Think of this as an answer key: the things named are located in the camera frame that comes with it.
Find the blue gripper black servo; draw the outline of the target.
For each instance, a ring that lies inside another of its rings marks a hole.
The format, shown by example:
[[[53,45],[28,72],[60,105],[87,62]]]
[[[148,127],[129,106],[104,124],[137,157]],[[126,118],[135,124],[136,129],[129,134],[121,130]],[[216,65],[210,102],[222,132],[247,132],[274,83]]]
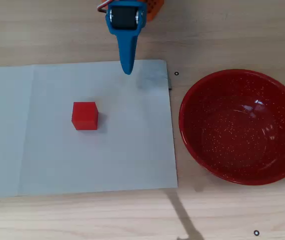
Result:
[[[147,23],[147,3],[143,0],[115,0],[107,5],[106,23],[111,34],[116,35],[122,70],[133,71],[138,36]]]

